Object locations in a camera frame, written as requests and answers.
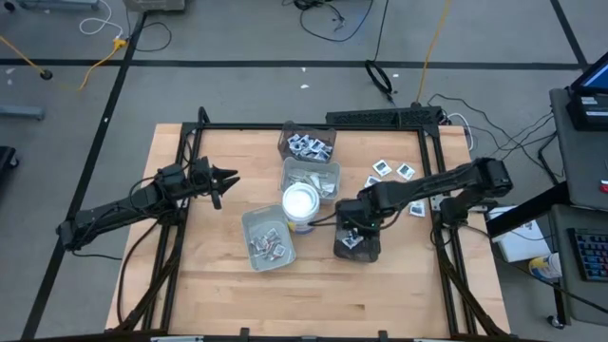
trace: wooden table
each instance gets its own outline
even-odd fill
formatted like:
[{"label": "wooden table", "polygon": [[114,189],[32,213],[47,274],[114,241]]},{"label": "wooden table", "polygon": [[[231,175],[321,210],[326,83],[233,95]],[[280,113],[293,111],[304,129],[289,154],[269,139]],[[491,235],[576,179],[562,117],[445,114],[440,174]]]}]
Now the wooden table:
[{"label": "wooden table", "polygon": [[[440,128],[446,168],[469,162],[463,129]],[[145,177],[174,162],[180,129],[180,124],[157,125]],[[169,332],[236,335],[248,327],[251,335],[269,336],[373,337],[386,330],[390,337],[449,337],[439,266],[428,240],[428,208],[425,218],[404,213],[382,232],[382,254],[375,263],[336,258],[334,229],[319,227],[293,237],[293,264],[266,273],[252,271],[240,220],[247,211],[280,203],[278,135],[273,130],[203,131],[199,155],[218,167],[238,170],[241,180],[223,197],[222,210],[214,210],[208,197],[191,202]],[[429,154],[434,166],[431,144]],[[406,162],[416,170],[415,179],[423,176],[416,133],[338,131],[332,158],[342,166],[338,197],[354,198],[380,159],[393,170]],[[395,175],[393,171],[386,178],[397,179]],[[319,216],[331,212],[332,205],[322,206]],[[150,224],[147,220],[131,227],[125,251]],[[469,224],[485,229],[481,216],[471,216]],[[148,287],[159,233],[157,229],[145,239],[127,265],[123,314]],[[469,288],[499,327],[509,331],[487,238],[467,229],[460,235]],[[454,294],[456,308],[462,309],[455,289]],[[163,300],[161,291],[153,327],[159,326]],[[458,314],[465,332],[462,310]],[[114,295],[106,326],[116,325]]]}]

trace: computer monitor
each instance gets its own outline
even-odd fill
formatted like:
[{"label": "computer monitor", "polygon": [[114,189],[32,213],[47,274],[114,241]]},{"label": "computer monitor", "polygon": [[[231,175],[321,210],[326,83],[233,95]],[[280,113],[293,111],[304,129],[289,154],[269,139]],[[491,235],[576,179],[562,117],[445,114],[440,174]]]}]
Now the computer monitor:
[{"label": "computer monitor", "polygon": [[583,72],[570,87],[580,93],[608,94],[608,53]]},{"label": "computer monitor", "polygon": [[569,87],[566,106],[577,130],[608,131],[608,53]]}]

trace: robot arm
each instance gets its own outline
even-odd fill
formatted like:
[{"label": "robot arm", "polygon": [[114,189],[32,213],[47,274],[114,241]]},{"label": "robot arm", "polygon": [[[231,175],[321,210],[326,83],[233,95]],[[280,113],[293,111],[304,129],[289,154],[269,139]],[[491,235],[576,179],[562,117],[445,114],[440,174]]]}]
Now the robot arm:
[{"label": "robot arm", "polygon": [[125,199],[76,213],[57,228],[64,248],[78,251],[98,235],[148,218],[158,218],[160,224],[176,224],[181,201],[197,195],[211,195],[214,207],[221,208],[219,196],[234,185],[237,171],[209,167],[206,157],[192,164],[189,178],[184,167],[171,164],[158,170],[152,182],[132,192]]},{"label": "robot arm", "polygon": [[[361,190],[357,199],[342,199],[335,205],[337,229],[333,251],[338,257],[374,262],[380,254],[380,231],[384,219],[400,213],[411,201],[440,196],[463,189],[456,198],[446,197],[439,204],[442,223],[457,225],[466,221],[468,209],[484,198],[498,198],[513,188],[502,161],[477,159],[445,173],[408,182],[382,181]],[[355,237],[355,246],[343,243]]]}]

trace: clear plastic container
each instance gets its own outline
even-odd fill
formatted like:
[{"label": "clear plastic container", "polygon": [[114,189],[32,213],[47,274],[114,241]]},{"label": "clear plastic container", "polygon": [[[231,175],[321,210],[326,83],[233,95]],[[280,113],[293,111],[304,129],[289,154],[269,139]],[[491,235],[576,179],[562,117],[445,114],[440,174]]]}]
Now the clear plastic container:
[{"label": "clear plastic container", "polygon": [[[283,214],[283,208],[280,205],[271,205],[243,214],[242,225],[245,244],[249,253],[249,262],[254,271],[270,271],[294,262],[294,244],[285,214]],[[270,260],[264,256],[256,256],[257,250],[251,243],[252,240],[268,234],[273,229],[278,233],[280,244],[285,247],[285,254],[275,260]]]},{"label": "clear plastic container", "polygon": [[283,175],[281,176],[280,184],[281,191],[285,192],[288,187],[296,182],[294,177],[302,176],[307,171],[327,174],[328,178],[326,181],[335,184],[333,191],[326,196],[322,196],[321,192],[316,189],[319,193],[321,204],[332,204],[340,190],[340,164],[335,161],[329,164],[322,164],[318,162],[297,161],[293,157],[287,158],[283,162]]},{"label": "clear plastic container", "polygon": [[[294,154],[294,152],[290,148],[290,144],[289,144],[288,140],[291,137],[293,137],[295,134],[297,134],[299,137],[304,137],[304,136],[308,135],[309,139],[311,139],[311,140],[319,139],[325,145],[330,146],[332,148],[332,151],[327,153],[329,155],[327,160],[323,161],[323,160],[314,159],[314,158],[302,157],[300,155]],[[315,129],[315,128],[311,128],[311,127],[301,126],[301,125],[295,124],[294,122],[288,121],[283,125],[283,129],[281,130],[281,136],[278,139],[278,153],[280,153],[281,158],[283,160],[286,160],[288,157],[293,157],[299,161],[304,161],[304,162],[329,163],[330,160],[332,159],[332,155],[334,152],[333,148],[335,147],[336,136],[337,136],[337,134],[335,132],[335,129],[333,129],[333,128],[321,130],[321,129]]]}]

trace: gray floor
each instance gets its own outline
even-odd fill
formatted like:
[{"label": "gray floor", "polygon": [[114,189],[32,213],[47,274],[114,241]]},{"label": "gray floor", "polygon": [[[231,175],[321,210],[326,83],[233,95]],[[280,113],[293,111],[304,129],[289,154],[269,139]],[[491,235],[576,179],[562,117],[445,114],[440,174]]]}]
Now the gray floor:
[{"label": "gray floor", "polygon": [[[113,20],[125,25],[119,0],[106,0]],[[608,29],[601,0],[560,0],[589,61],[608,47]],[[336,2],[356,25],[367,1]],[[164,51],[137,52],[136,59],[159,60],[364,60],[372,57],[384,1],[373,5],[370,17],[350,41],[329,43],[304,33],[298,11],[281,7],[278,0],[207,0],[191,2],[184,15],[153,15],[148,23],[162,21],[173,30],[173,42]],[[441,0],[392,1],[379,60],[424,60],[428,43],[442,10]],[[332,32],[331,16],[317,10],[305,23],[320,32]],[[91,15],[81,10],[0,11],[0,32],[32,58],[101,59],[109,52],[114,28],[84,36],[78,23]],[[132,23],[136,16],[131,15]],[[140,47],[162,45],[166,33],[158,27],[142,35]],[[0,59],[13,58],[0,46]],[[452,4],[446,27],[432,56],[440,62],[542,62],[575,63],[576,58],[548,0],[473,1]],[[5,71],[15,70],[8,75]],[[0,103],[40,105],[47,110],[43,122],[0,120],[0,145],[19,150],[20,168],[1,188],[0,197],[0,340],[20,336],[56,237],[55,226],[64,218],[114,84],[118,69],[104,66],[92,75],[83,92],[57,85],[77,85],[86,68],[53,66],[55,80],[47,83],[25,66],[0,66]],[[417,90],[419,69],[387,69],[395,102],[407,106]],[[427,73],[423,101],[439,92],[462,97],[487,112],[510,134],[549,112],[548,91],[571,83],[577,71],[508,71],[432,69]],[[462,104],[436,99],[448,113],[459,112],[473,126],[500,132]],[[84,208],[124,197],[128,186],[143,172],[157,123],[194,121],[204,105],[213,122],[324,121],[325,113],[389,107],[373,87],[365,70],[355,68],[299,67],[174,68],[132,67],[114,111],[97,161]],[[549,134],[552,123],[533,138]],[[487,156],[496,148],[489,135],[473,129],[477,147],[471,156]],[[537,145],[530,146],[531,152]],[[556,143],[547,149],[556,171],[561,160]],[[516,184],[503,203],[518,203],[548,188],[550,182],[522,152],[506,160]],[[122,254],[126,230],[95,240],[90,252]],[[67,256],[55,284],[38,336],[100,332],[116,283],[117,262]],[[600,340],[608,330],[576,322],[565,331],[546,325],[554,313],[553,293],[544,285],[498,265],[506,308],[514,333],[555,341]]]}]

